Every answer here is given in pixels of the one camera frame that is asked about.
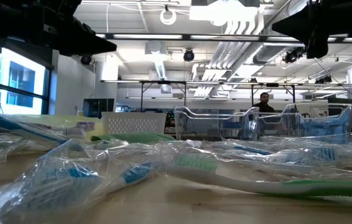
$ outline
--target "white basket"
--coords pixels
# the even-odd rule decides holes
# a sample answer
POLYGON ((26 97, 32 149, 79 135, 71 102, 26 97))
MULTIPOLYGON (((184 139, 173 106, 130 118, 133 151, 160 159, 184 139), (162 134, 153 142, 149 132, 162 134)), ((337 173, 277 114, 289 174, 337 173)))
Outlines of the white basket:
POLYGON ((102 112, 105 134, 150 132, 163 134, 165 113, 115 113, 102 112))

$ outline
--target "window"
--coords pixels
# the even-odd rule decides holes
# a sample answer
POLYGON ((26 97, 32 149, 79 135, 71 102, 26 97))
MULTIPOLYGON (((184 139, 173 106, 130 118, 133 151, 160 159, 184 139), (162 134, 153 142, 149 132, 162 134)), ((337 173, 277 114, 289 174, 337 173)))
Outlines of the window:
POLYGON ((0 53, 0 113, 47 113, 49 74, 49 70, 44 66, 11 50, 2 49, 0 53))

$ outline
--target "glass window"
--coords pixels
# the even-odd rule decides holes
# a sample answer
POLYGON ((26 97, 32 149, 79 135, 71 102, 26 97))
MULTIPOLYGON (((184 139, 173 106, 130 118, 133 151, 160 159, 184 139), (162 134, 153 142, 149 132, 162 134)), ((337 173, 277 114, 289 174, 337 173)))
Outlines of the glass window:
MULTIPOLYGON (((45 67, 8 49, 0 54, 0 84, 38 95, 44 93, 45 67)), ((10 96, 6 102, 13 102, 10 96)))
POLYGON ((0 102, 5 114, 41 114, 42 99, 7 90, 0 90, 0 102))

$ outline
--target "ceiling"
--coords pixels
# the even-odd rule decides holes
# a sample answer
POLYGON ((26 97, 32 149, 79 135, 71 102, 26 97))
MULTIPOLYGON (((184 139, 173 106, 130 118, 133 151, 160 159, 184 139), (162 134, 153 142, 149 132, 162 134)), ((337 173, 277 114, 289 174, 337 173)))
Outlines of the ceiling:
MULTIPOLYGON (((172 8, 189 10, 190 0, 179 1, 179 6, 172 8)), ((280 9, 286 0, 273 0, 274 5, 264 11, 264 22, 280 9)), ((168 26, 160 21, 160 13, 163 6, 142 5, 141 12, 137 5, 94 5, 81 4, 76 10, 75 17, 88 24, 96 32, 110 33, 155 33, 155 34, 222 34, 225 27, 217 27, 209 21, 191 21, 188 15, 177 13, 174 24, 168 26)), ((145 46, 148 41, 144 40, 116 40, 118 45, 115 53, 121 61, 119 66, 120 75, 140 74, 148 75, 150 70, 155 69, 153 62, 145 58, 145 46)), ((194 63, 209 62, 218 47, 219 42, 186 42, 166 41, 167 58, 164 62, 166 70, 192 70, 194 63), (184 62, 185 49, 193 49, 195 59, 193 62, 184 62)), ((346 68, 352 66, 351 44, 330 44, 328 55, 320 60, 307 60, 301 58, 294 64, 286 65, 281 62, 282 56, 264 66, 258 75, 254 75, 259 82, 304 82, 313 83, 313 75, 331 69, 333 76, 339 81, 346 80, 346 68)), ((105 55, 97 55, 97 60, 105 60, 105 55)))

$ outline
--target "plastic basket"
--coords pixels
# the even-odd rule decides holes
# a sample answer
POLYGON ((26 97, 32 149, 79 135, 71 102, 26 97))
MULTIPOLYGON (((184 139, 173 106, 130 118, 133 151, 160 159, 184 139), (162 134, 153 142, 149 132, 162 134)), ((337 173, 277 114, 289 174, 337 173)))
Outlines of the plastic basket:
POLYGON ((351 132, 352 105, 292 103, 281 114, 259 113, 258 136, 309 137, 351 132))
POLYGON ((245 113, 198 114, 187 107, 176 106, 176 138, 185 140, 199 136, 211 141, 224 138, 256 140, 258 115, 259 108, 251 108, 245 113))
POLYGON ((165 113, 114 113, 102 112, 105 134, 150 132, 163 134, 165 113))

